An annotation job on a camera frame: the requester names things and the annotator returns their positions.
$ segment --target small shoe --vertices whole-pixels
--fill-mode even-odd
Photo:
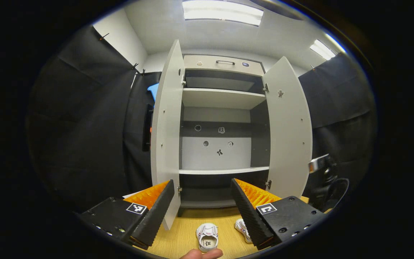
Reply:
[[[212,223],[204,223],[197,228],[197,240],[199,241],[199,250],[208,252],[218,246],[218,227]]]
[[[249,244],[252,243],[252,240],[250,238],[250,236],[248,235],[248,231],[247,231],[247,227],[245,226],[244,220],[243,219],[238,219],[236,220],[236,223],[234,225],[234,228],[237,229],[237,231],[239,231],[240,233],[242,233],[245,237],[245,241]]]

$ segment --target cabinet drawer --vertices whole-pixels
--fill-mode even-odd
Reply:
[[[259,77],[265,74],[260,62],[246,59],[212,55],[185,55],[183,60],[186,69],[230,71]]]

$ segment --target orange foam pad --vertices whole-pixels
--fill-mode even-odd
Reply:
[[[145,205],[148,210],[150,210],[154,203],[156,202],[157,198],[161,194],[161,192],[164,190],[166,185],[169,181],[157,184],[153,187],[149,187],[148,189],[145,189],[137,194],[134,194],[130,197],[125,198],[125,201],[128,202],[135,202],[140,205]]]
[[[272,193],[256,187],[255,185],[249,184],[239,179],[235,179],[235,181],[239,184],[240,188],[243,190],[254,209],[257,206],[275,202],[281,199]]]

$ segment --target hand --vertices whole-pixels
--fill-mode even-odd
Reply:
[[[197,249],[192,249],[191,251],[187,252],[184,256],[182,256],[180,259],[217,259],[222,256],[223,251],[221,251],[220,249],[213,249],[205,254],[202,254],[202,252]]]

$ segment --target open cabinet door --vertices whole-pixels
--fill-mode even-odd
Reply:
[[[151,177],[153,185],[172,179],[175,195],[164,217],[169,230],[180,207],[179,139],[184,63],[180,43],[174,42],[162,70],[154,106],[151,133]]]
[[[281,198],[303,194],[312,158],[312,126],[301,84],[286,57],[263,76],[269,110],[269,192]]]

